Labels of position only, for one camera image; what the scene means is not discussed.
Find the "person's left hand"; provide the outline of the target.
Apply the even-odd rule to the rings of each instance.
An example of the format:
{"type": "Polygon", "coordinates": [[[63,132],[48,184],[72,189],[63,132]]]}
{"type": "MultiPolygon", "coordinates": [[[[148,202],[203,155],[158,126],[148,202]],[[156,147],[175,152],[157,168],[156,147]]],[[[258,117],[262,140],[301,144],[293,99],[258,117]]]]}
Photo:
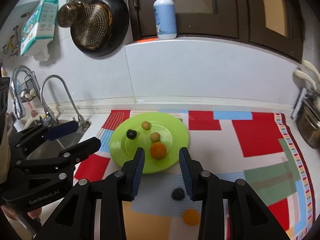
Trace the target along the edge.
{"type": "MultiPolygon", "coordinates": [[[[17,212],[15,210],[13,210],[7,205],[2,205],[1,209],[7,217],[13,220],[17,220],[16,218],[17,212]]],[[[39,209],[28,212],[28,216],[32,219],[37,219],[40,216],[41,212],[42,212],[42,208],[39,208],[39,209]]]]}

